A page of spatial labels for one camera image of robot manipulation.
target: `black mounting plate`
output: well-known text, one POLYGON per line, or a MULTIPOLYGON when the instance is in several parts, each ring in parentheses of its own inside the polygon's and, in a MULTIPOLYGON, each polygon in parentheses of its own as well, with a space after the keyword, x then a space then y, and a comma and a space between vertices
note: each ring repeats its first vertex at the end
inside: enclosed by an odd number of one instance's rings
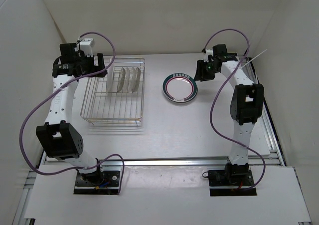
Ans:
POLYGON ((81 174, 77 173, 73 194, 100 194, 100 195, 117 195, 119 193, 120 171, 103 171, 105 180, 109 184, 105 188, 95 189, 98 184, 92 184, 88 181, 81 179, 81 174))
POLYGON ((220 196, 256 196, 256 189, 245 190, 245 187, 254 185, 254 179, 251 170, 248 171, 246 177, 233 184, 226 179, 225 170, 208 170, 209 191, 211 197, 220 196), (243 189, 234 189, 243 182, 243 189))

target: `metal wire rack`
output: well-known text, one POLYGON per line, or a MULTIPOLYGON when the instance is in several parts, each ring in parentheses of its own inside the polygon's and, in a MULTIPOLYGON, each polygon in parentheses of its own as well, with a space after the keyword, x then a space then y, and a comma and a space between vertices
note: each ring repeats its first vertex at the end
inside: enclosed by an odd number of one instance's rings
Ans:
MULTIPOLYGON (((109 57, 104 56, 105 64, 109 57)), ((144 58, 115 58, 114 65, 104 78, 89 78, 83 99, 81 117, 91 124, 112 125, 120 127, 140 127, 143 117, 145 59, 144 58), (121 83, 121 70, 139 68, 140 78, 133 78, 133 74, 126 75, 129 83, 136 80, 138 88, 135 92, 118 91, 121 83)))

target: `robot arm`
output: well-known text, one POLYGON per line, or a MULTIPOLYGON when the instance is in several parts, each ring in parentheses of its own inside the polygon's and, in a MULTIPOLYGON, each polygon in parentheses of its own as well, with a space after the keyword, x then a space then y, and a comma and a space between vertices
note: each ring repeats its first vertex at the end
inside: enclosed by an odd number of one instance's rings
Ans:
MULTIPOLYGON (((94 40, 85 38, 78 43, 61 44, 61 56, 53 65, 53 92, 67 81, 81 75, 100 71, 105 68, 103 54, 98 54, 98 65, 94 64, 92 48, 94 40)), ((107 72, 96 77, 104 77, 107 72)), ((71 125, 73 99, 78 81, 74 81, 52 99, 44 125, 37 126, 36 135, 50 158, 64 160, 76 167, 92 167, 97 160, 84 149, 82 136, 71 125)), ((102 167, 80 169, 79 173, 91 182, 99 181, 102 167)))
MULTIPOLYGON (((228 53, 226 45, 220 44, 213 50, 203 50, 204 59, 197 61, 195 81, 207 81, 220 72, 228 78, 238 65, 237 54, 228 53)), ((252 130, 262 114, 264 87, 250 80, 242 69, 238 69, 230 78, 234 89, 230 115, 234 120, 233 139, 249 147, 252 130)), ((228 162, 225 166, 226 177, 241 180, 248 174, 248 150, 236 143, 232 144, 228 162)))

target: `white wall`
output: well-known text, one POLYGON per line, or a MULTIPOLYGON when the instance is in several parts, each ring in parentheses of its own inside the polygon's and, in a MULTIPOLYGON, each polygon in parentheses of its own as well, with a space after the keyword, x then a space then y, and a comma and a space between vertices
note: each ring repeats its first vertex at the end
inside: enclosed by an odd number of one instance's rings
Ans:
MULTIPOLYGON (((51 93, 60 38, 42 0, 0 4, 0 221, 10 225, 29 171, 19 150, 19 129, 27 113, 51 93)), ((35 127, 43 124, 46 113, 47 108, 41 109, 24 134, 34 164, 41 153, 35 127)))
POLYGON ((254 63, 288 165, 319 224, 319 0, 283 0, 254 63))
MULTIPOLYGON (((44 0, 67 42, 90 30, 114 41, 118 54, 200 52, 216 31, 233 27, 259 42, 280 0, 44 0)), ((212 42, 243 53, 234 32, 212 42)), ((111 49, 97 41, 97 51, 111 49)))

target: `dish rack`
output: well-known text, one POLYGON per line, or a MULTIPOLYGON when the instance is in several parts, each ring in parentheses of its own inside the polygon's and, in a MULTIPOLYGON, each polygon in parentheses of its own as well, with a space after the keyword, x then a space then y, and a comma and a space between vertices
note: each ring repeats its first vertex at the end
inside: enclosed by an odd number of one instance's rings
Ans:
MULTIPOLYGON (((110 58, 104 56, 105 65, 110 58)), ((109 125, 120 127, 140 127, 143 117, 145 81, 144 58, 115 58, 104 78, 89 78, 81 108, 81 117, 94 125, 109 125), (139 68, 140 78, 136 81, 138 88, 133 91, 118 92, 121 83, 121 70, 139 68)))

